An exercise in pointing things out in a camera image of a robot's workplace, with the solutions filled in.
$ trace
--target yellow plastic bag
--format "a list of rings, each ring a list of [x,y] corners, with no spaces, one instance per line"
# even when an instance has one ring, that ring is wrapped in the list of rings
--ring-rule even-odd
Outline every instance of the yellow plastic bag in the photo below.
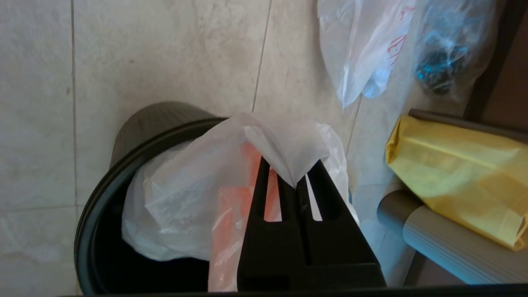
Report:
[[[402,116],[385,159],[433,211],[510,249],[525,246],[527,145]]]

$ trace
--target tile floor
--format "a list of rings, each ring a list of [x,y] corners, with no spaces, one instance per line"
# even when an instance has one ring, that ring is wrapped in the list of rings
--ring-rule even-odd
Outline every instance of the tile floor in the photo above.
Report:
[[[79,293],[79,212],[121,125],[166,100],[332,125],[347,148],[361,228],[388,283],[401,285],[413,251],[375,216],[399,186],[385,141],[410,107],[461,112],[413,82],[418,19],[387,91],[342,111],[319,52],[315,0],[1,1],[0,295]]]

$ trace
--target tile grout line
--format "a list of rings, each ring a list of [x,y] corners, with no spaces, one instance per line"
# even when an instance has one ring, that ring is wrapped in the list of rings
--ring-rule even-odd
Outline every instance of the tile grout line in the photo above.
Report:
[[[264,45],[266,44],[266,35],[268,34],[269,16],[271,13],[271,1],[273,0],[269,0],[268,18],[266,19],[266,28],[264,29],[264,39],[262,41],[262,50],[260,51],[259,71],[257,72],[257,83],[255,84],[255,96],[253,97],[253,107],[251,108],[251,112],[255,111],[255,104],[257,103],[257,90],[259,88],[260,69],[262,68],[262,58],[264,57]]]
[[[354,124],[352,124],[352,129],[351,129],[351,131],[350,131],[350,138],[348,139],[348,145],[346,146],[345,156],[348,155],[348,150],[350,149],[350,143],[352,142],[352,133],[354,132],[354,128],[356,127],[357,115],[358,115],[359,112],[360,112],[361,99],[363,99],[363,95],[360,95],[360,98],[359,98],[360,102],[359,102],[359,104],[357,105],[356,115],[354,116]]]
[[[75,26],[73,20],[73,0],[71,0],[71,79],[73,92],[73,189],[74,189],[74,205],[77,207],[77,104],[76,104],[76,89],[75,89]]]
[[[381,239],[380,249],[381,249],[381,246],[383,246],[383,242],[385,242],[385,238],[387,236],[387,230],[388,230],[388,228],[385,227],[385,233],[383,234],[383,238]]]
[[[42,207],[28,207],[28,208],[14,208],[14,209],[2,209],[0,212],[24,212],[34,210],[47,210],[47,209],[63,209],[63,208],[75,208],[75,205],[66,206],[42,206]]]

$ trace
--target clear plastic bag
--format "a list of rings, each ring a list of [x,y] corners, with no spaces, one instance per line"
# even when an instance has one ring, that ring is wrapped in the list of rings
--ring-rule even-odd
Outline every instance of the clear plastic bag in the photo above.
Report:
[[[496,38],[495,0],[427,0],[415,73],[431,94],[463,103],[486,69]]]
[[[343,144],[328,125],[284,116],[236,114],[181,149],[154,158],[136,173],[125,199],[122,237],[135,251],[157,261],[211,260],[212,291],[236,288],[234,268],[238,267],[260,155],[292,187],[323,160],[358,221],[348,201]],[[280,218],[279,209],[277,205],[271,209],[272,220]],[[212,238],[220,241],[213,243]]]
[[[382,94],[407,38],[416,0],[319,0],[325,67],[343,108]]]

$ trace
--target trash can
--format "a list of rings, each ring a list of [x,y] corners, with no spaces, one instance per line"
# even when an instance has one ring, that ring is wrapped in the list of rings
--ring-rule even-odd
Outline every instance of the trash can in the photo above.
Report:
[[[189,104],[164,102],[145,107],[126,121],[116,137],[110,169],[77,226],[74,260],[85,295],[207,291],[207,261],[158,262],[142,256],[122,240],[121,214],[127,188],[142,165],[223,120]]]

